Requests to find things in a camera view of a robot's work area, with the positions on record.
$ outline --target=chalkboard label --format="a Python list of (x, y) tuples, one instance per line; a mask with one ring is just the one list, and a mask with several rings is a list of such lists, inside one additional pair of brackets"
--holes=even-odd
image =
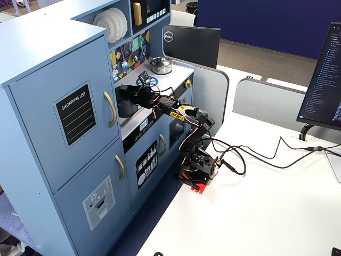
[(69, 146), (96, 125), (88, 85), (84, 85), (56, 104)]

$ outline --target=dell monitor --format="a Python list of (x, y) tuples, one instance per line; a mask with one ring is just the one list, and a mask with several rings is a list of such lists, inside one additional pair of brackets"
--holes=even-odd
[(221, 30), (200, 27), (164, 27), (164, 53), (203, 66), (217, 68)]
[(341, 23), (331, 23), (297, 121), (341, 131)]

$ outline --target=dell logo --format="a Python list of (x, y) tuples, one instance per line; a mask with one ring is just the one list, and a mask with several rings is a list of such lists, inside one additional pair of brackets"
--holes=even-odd
[(166, 42), (171, 42), (173, 40), (173, 33), (170, 31), (165, 32), (164, 34), (164, 40)]

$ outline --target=gold door handle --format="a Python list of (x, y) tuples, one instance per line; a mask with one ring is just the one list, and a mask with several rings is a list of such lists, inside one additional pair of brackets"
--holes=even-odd
[(116, 108), (115, 108), (115, 104), (113, 103), (110, 95), (104, 91), (104, 97), (109, 101), (110, 105), (111, 105), (111, 109), (112, 109), (112, 113), (113, 113), (113, 119), (112, 121), (109, 123), (109, 128), (112, 128), (113, 125), (115, 124), (116, 122)]
[(116, 158), (117, 162), (119, 163), (119, 165), (121, 166), (122, 171), (123, 171), (122, 176), (119, 177), (119, 180), (122, 180), (122, 179), (124, 179), (124, 177), (126, 176), (126, 169), (124, 168), (124, 165), (123, 165), (121, 159), (119, 158), (119, 156), (116, 155), (115, 158)]
[(160, 153), (160, 156), (162, 156), (165, 152), (166, 152), (166, 150), (167, 150), (167, 142), (166, 142), (166, 140), (165, 140), (165, 137), (160, 133), (160, 138), (161, 138), (161, 140), (164, 142), (164, 145), (165, 145), (165, 149), (164, 149), (164, 151), (162, 151), (161, 153)]
[(186, 89), (189, 89), (192, 87), (192, 82), (190, 79), (187, 79), (185, 84), (183, 85), (183, 87), (185, 87)]
[(141, 4), (140, 3), (134, 3), (133, 4), (133, 10), (134, 10), (135, 25), (139, 26), (142, 24)]

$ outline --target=gray cubicle divider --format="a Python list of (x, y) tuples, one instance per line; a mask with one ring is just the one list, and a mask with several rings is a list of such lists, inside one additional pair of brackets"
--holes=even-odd
[[(299, 132), (304, 123), (296, 117), (304, 95), (303, 91), (245, 78), (238, 83), (233, 112)], [(341, 132), (332, 129), (316, 126), (308, 134), (341, 143)]]
[(215, 125), (210, 130), (214, 136), (224, 122), (225, 106), (229, 90), (229, 77), (226, 73), (205, 67), (192, 62), (172, 59), (181, 62), (181, 65), (189, 65), (194, 67), (193, 82), (193, 105), (206, 111), (215, 121)]

